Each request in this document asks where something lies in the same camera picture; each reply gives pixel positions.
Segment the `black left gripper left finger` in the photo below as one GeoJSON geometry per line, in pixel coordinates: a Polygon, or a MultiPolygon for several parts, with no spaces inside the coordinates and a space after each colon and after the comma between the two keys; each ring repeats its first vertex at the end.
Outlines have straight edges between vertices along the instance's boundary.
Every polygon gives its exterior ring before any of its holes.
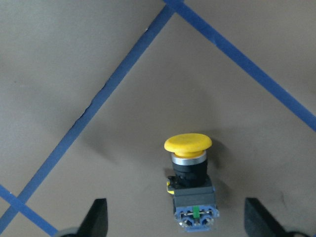
{"type": "Polygon", "coordinates": [[[96,199],[75,233],[76,237],[106,237],[108,233],[107,199],[96,199]]]}

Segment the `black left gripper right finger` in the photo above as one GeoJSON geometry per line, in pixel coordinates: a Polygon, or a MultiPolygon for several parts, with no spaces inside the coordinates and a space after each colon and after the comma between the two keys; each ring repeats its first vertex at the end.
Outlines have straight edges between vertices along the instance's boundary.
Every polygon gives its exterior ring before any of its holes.
{"type": "Polygon", "coordinates": [[[244,203],[244,229],[248,237],[285,237],[286,230],[254,197],[246,197],[244,203]]]}

